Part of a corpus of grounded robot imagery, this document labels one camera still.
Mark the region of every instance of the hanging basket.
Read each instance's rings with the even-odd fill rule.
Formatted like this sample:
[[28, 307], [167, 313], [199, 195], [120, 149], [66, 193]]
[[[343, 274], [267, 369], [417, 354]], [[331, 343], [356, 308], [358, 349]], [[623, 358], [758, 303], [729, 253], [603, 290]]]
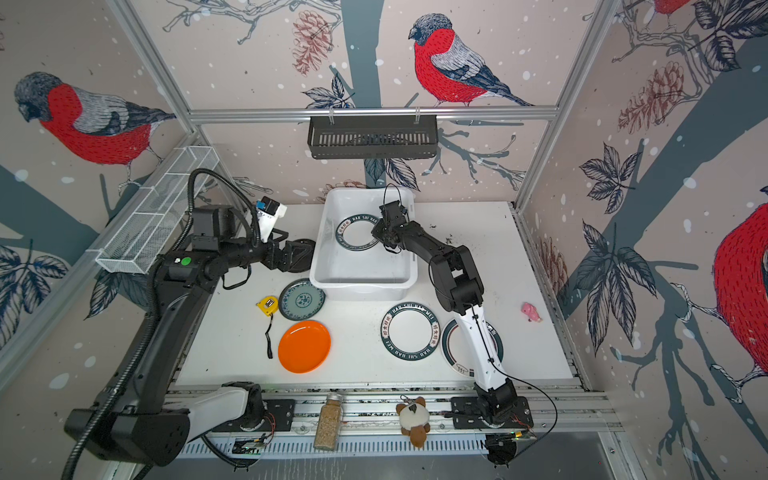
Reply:
[[421, 115], [312, 117], [307, 143], [312, 157], [432, 158], [437, 155], [437, 117]]

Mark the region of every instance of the red bird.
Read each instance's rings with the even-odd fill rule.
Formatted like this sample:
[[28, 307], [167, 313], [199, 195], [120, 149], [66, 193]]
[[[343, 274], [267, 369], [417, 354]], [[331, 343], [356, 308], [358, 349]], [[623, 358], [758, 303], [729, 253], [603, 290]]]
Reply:
[[95, 164], [125, 165], [128, 180], [120, 188], [138, 185], [131, 180], [131, 162], [149, 149], [161, 122], [176, 118], [115, 95], [73, 87], [42, 71], [21, 79], [14, 95], [24, 119], [39, 119], [73, 154]]
[[[768, 187], [761, 191], [768, 194]], [[754, 360], [752, 371], [741, 380], [722, 366], [711, 366], [733, 383], [737, 396], [729, 400], [742, 403], [744, 384], [768, 376], [768, 204], [760, 205], [723, 239], [715, 253], [713, 274], [717, 308], [692, 303], [684, 286], [673, 285], [683, 290], [689, 308], [722, 320]], [[690, 311], [683, 321], [689, 318]]]
[[509, 87], [493, 75], [485, 60], [464, 45], [445, 15], [423, 15], [413, 24], [408, 38], [415, 40], [416, 77], [424, 89], [437, 98], [435, 106], [444, 101], [469, 105], [483, 97], [503, 97], [531, 106], [515, 97]]

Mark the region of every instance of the pink toy pig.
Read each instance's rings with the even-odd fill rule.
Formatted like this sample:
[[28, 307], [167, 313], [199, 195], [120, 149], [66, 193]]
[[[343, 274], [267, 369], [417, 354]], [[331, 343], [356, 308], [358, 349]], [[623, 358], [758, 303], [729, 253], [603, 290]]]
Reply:
[[523, 308], [521, 311], [528, 316], [529, 322], [541, 322], [541, 317], [538, 315], [538, 312], [536, 311], [536, 307], [531, 305], [530, 303], [526, 302], [523, 303]]

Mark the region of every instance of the white tabletop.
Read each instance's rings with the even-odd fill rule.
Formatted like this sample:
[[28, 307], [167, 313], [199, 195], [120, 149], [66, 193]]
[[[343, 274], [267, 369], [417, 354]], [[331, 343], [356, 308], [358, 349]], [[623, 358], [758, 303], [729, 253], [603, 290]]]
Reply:
[[[276, 227], [290, 232], [291, 240], [315, 239], [322, 213], [323, 205], [289, 205], [286, 216]], [[570, 379], [571, 370], [507, 204], [416, 204], [412, 219], [437, 239], [450, 239], [453, 245], [466, 245], [472, 252], [485, 286], [485, 318], [504, 343], [502, 365], [506, 371], [527, 380]], [[256, 264], [244, 286], [235, 290], [217, 287], [176, 385], [251, 381], [273, 388], [408, 388], [471, 382], [450, 367], [441, 346], [417, 361], [398, 359], [389, 353], [382, 344], [379, 327], [387, 310], [399, 301], [327, 300], [312, 319], [330, 331], [331, 350], [320, 367], [305, 374], [288, 372], [280, 365], [280, 338], [295, 323], [278, 312], [270, 331], [275, 358], [268, 359], [264, 332], [269, 320], [256, 303], [265, 296], [279, 296], [285, 285], [308, 276], [309, 272], [282, 273]], [[227, 274], [227, 284], [244, 278], [244, 271], [233, 270]], [[419, 262], [419, 280], [401, 301], [426, 305], [436, 314], [442, 328], [454, 318], [441, 308], [425, 262]], [[529, 322], [520, 311], [523, 302], [534, 305], [543, 322]]]

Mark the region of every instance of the cable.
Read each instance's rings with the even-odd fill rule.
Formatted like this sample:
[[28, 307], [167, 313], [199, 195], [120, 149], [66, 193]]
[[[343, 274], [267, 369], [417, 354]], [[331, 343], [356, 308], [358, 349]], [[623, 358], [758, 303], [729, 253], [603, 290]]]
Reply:
[[147, 476], [147, 473], [152, 469], [152, 465], [145, 465], [134, 477], [134, 480], [141, 480]]
[[248, 468], [251, 465], [253, 465], [254, 463], [259, 461], [258, 458], [256, 458], [255, 460], [251, 460], [249, 458], [248, 459], [232, 458], [232, 457], [228, 456], [226, 453], [224, 453], [221, 450], [219, 450], [214, 445], [214, 443], [210, 439], [208, 439], [208, 435], [207, 434], [206, 435], [202, 435], [200, 438], [203, 439], [203, 443], [205, 444], [205, 446], [208, 447], [208, 449], [215, 456], [217, 456], [221, 460], [225, 461], [229, 466], [234, 467], [235, 468], [235, 472], [237, 471], [238, 468], [245, 468], [246, 472], [247, 472]]
[[[480, 322], [478, 321], [478, 317], [477, 317], [477, 315], [475, 315], [475, 309], [474, 309], [474, 306], [473, 306], [473, 308], [472, 308], [472, 314], [473, 314], [473, 316], [475, 317], [475, 324], [477, 324], [478, 330], [479, 330], [479, 331], [482, 331], [482, 330], [480, 330]], [[512, 379], [512, 380], [516, 380], [516, 381], [518, 381], [518, 382], [523, 382], [525, 385], [528, 385], [528, 386], [531, 386], [531, 387], [533, 387], [533, 388], [537, 389], [539, 392], [541, 392], [542, 394], [544, 394], [544, 396], [545, 396], [545, 397], [547, 397], [547, 400], [549, 400], [549, 402], [552, 404], [552, 407], [554, 408], [554, 423], [552, 423], [552, 426], [551, 426], [551, 427], [549, 427], [549, 430], [547, 430], [547, 432], [545, 432], [545, 433], [544, 433], [544, 435], [542, 435], [542, 436], [540, 436], [540, 437], [539, 437], [539, 436], [537, 436], [537, 437], [536, 437], [536, 440], [534, 440], [534, 442], [533, 442], [533, 443], [531, 443], [529, 446], [525, 447], [525, 449], [524, 449], [522, 452], [520, 452], [520, 453], [518, 453], [517, 455], [515, 455], [515, 458], [517, 458], [517, 457], [519, 457], [520, 455], [522, 455], [522, 453], [523, 453], [523, 452], [526, 452], [526, 451], [528, 451], [528, 450], [529, 450], [529, 449], [530, 449], [530, 448], [531, 448], [533, 445], [536, 445], [537, 443], [539, 443], [539, 442], [540, 442], [540, 441], [541, 441], [541, 440], [542, 440], [542, 439], [543, 439], [545, 436], [549, 435], [549, 432], [551, 432], [551, 431], [552, 431], [552, 429], [554, 429], [554, 426], [558, 424], [558, 406], [557, 406], [557, 405], [555, 405], [555, 403], [554, 403], [554, 400], [552, 400], [552, 398], [551, 398], [549, 395], [547, 395], [547, 393], [546, 393], [544, 390], [542, 390], [542, 389], [538, 388], [536, 385], [534, 385], [534, 384], [532, 384], [532, 383], [528, 383], [528, 382], [526, 382], [525, 380], [519, 379], [519, 378], [517, 378], [517, 377], [511, 376], [511, 375], [509, 375], [509, 374], [508, 374], [508, 373], [506, 373], [506, 372], [502, 372], [502, 371], [501, 371], [501, 370], [500, 370], [500, 369], [499, 369], [499, 368], [496, 366], [496, 363], [493, 361], [493, 356], [491, 355], [491, 352], [490, 352], [490, 350], [488, 350], [488, 345], [486, 345], [486, 344], [485, 344], [485, 338], [483, 337], [483, 335], [482, 335], [482, 334], [480, 335], [480, 340], [482, 340], [482, 345], [483, 345], [483, 348], [485, 348], [485, 354], [488, 356], [488, 361], [491, 363], [491, 366], [493, 366], [493, 368], [495, 368], [495, 369], [496, 369], [496, 371], [497, 371], [497, 372], [501, 373], [503, 376], [506, 376], [506, 377], [507, 377], [507, 378], [509, 378], [509, 379]]]
[[[243, 191], [235, 187], [232, 182], [230, 182], [222, 175], [207, 168], [196, 168], [190, 173], [189, 180], [187, 182], [187, 203], [189, 207], [189, 218], [187, 219], [187, 224], [184, 225], [184, 229], [181, 231], [181, 235], [176, 239], [170, 250], [177, 250], [187, 238], [189, 232], [192, 230], [192, 211], [194, 210], [195, 200], [194, 181], [197, 175], [200, 174], [208, 174], [211, 177], [216, 178], [222, 184], [229, 187], [243, 201], [243, 203], [248, 206], [251, 212], [250, 230], [253, 235], [253, 245], [258, 245], [258, 243], [261, 241], [261, 230], [258, 227], [259, 221], [256, 205], [252, 204], [245, 196]], [[80, 434], [80, 438], [78, 438], [78, 440], [74, 443], [74, 446], [72, 447], [72, 450], [69, 453], [67, 461], [64, 465], [64, 470], [61, 472], [62, 480], [72, 480], [74, 478], [74, 470], [78, 466], [78, 461], [80, 460], [80, 456], [83, 454], [83, 450], [85, 450], [85, 444], [88, 442], [88, 438], [104, 420], [107, 412], [112, 410], [114, 405], [118, 402], [118, 399], [123, 395], [128, 380], [133, 376], [141, 359], [144, 358], [144, 353], [147, 351], [147, 347], [149, 347], [149, 344], [154, 337], [154, 332], [157, 328], [157, 322], [160, 317], [160, 305], [158, 305], [157, 291], [155, 290], [154, 283], [157, 277], [157, 271], [163, 264], [164, 258], [165, 254], [158, 255], [149, 271], [147, 272], [147, 303], [149, 306], [149, 311], [144, 317], [144, 332], [142, 333], [141, 340], [139, 340], [139, 343], [136, 345], [136, 348], [131, 355], [131, 359], [128, 360], [125, 369], [119, 375], [118, 380], [114, 383], [114, 386], [112, 386], [110, 389], [109, 395], [104, 400], [104, 402], [98, 406], [96, 412], [85, 424], [83, 432]]]
[[147, 312], [147, 315], [145, 316], [144, 332], [141, 336], [141, 340], [139, 340], [139, 343], [136, 345], [136, 349], [134, 350], [133, 355], [131, 355], [131, 359], [128, 360], [128, 363], [122, 374], [118, 377], [117, 382], [115, 382], [114, 386], [110, 389], [107, 399], [104, 403], [98, 406], [96, 412], [88, 420], [88, 423], [85, 424], [80, 438], [74, 443], [72, 451], [70, 452], [69, 457], [67, 457], [67, 461], [64, 465], [64, 470], [61, 473], [62, 480], [72, 480], [74, 478], [74, 469], [78, 465], [78, 460], [80, 460], [80, 455], [82, 455], [83, 450], [85, 449], [88, 437], [91, 436], [91, 433], [96, 429], [99, 423], [101, 423], [107, 412], [112, 410], [114, 404], [117, 403], [118, 399], [123, 395], [128, 380], [136, 371], [141, 358], [144, 356], [144, 352], [147, 350], [147, 347], [154, 336], [154, 331], [157, 328], [157, 318], [159, 317], [157, 292], [155, 292], [154, 289], [154, 281], [157, 276], [157, 271], [163, 263], [163, 258], [164, 256], [158, 256], [147, 273], [147, 303], [150, 311]]
[[184, 239], [187, 238], [187, 235], [190, 231], [192, 231], [192, 211], [194, 210], [194, 200], [195, 200], [195, 194], [194, 194], [194, 181], [197, 175], [200, 174], [208, 174], [211, 177], [217, 179], [222, 184], [229, 187], [230, 190], [232, 190], [238, 198], [248, 207], [248, 210], [251, 214], [250, 219], [250, 231], [253, 235], [254, 242], [252, 245], [258, 245], [261, 241], [261, 229], [259, 228], [259, 217], [257, 214], [256, 205], [252, 204], [250, 200], [248, 200], [248, 197], [245, 196], [243, 191], [239, 188], [237, 188], [232, 182], [230, 182], [227, 178], [224, 176], [218, 174], [217, 172], [210, 170], [208, 168], [196, 168], [192, 170], [190, 173], [189, 180], [187, 181], [187, 213], [189, 218], [187, 219], [187, 224], [184, 225], [184, 229], [181, 231], [181, 235], [177, 238], [176, 242], [174, 242], [174, 245], [170, 248], [171, 250], [177, 250], [178, 247], [184, 242]]

